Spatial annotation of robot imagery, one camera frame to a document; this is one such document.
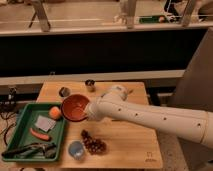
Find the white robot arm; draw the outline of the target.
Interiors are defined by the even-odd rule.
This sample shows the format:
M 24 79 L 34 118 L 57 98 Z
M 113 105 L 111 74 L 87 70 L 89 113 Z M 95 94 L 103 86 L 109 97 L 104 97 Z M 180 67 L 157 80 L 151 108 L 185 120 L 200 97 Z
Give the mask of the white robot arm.
M 124 86 L 113 85 L 90 101 L 84 111 L 92 121 L 105 117 L 128 121 L 213 149 L 213 112 L 141 105 L 127 102 L 127 96 L 128 91 Z

